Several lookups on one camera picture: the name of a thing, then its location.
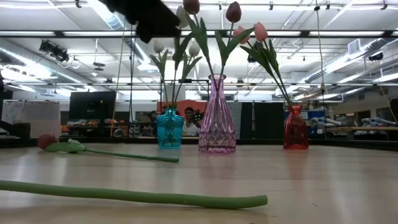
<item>glass vase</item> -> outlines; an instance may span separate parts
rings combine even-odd
[[[236,150],[235,129],[224,96],[225,75],[215,75],[211,80],[211,95],[199,132],[199,151],[202,153],[229,154]]]
[[[285,122],[284,149],[308,149],[308,132],[301,117],[302,106],[292,106]]]
[[[161,149],[180,149],[184,118],[176,115],[176,109],[166,109],[156,117],[157,142]]]

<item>pink vase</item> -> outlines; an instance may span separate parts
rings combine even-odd
[[[229,154],[236,150],[236,137],[231,113],[224,96],[224,79],[221,77],[220,89],[216,91],[220,75],[211,80],[211,95],[199,132],[199,151],[203,153]]]

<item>pink tulip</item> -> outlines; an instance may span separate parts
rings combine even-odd
[[[264,25],[258,22],[254,25],[254,35],[258,41],[262,42],[268,37],[268,32]]]
[[[233,32],[233,37],[236,37],[237,35],[241,34],[243,31],[245,31],[245,29],[241,26],[239,26],[236,30],[234,30]],[[247,37],[245,37],[242,41],[241,44],[245,44],[249,41],[250,39],[250,35],[248,35]]]

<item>red vase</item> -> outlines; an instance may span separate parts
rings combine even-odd
[[[292,106],[285,122],[284,149],[308,149],[307,126],[301,117],[302,106]]]

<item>white tulip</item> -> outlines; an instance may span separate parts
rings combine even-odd
[[[155,40],[154,41],[154,50],[156,53],[161,53],[164,49],[164,46],[162,43],[160,43],[160,41]]]
[[[191,44],[191,46],[188,49],[188,52],[191,57],[198,56],[198,54],[200,52],[200,47],[196,41],[193,41],[193,43]]]
[[[181,28],[181,29],[185,28],[185,27],[187,27],[189,25],[188,24],[188,20],[185,17],[186,13],[187,12],[185,11],[184,7],[182,7],[182,6],[179,6],[177,8],[177,12],[175,13],[175,15],[180,19],[180,25],[178,25],[178,27]]]

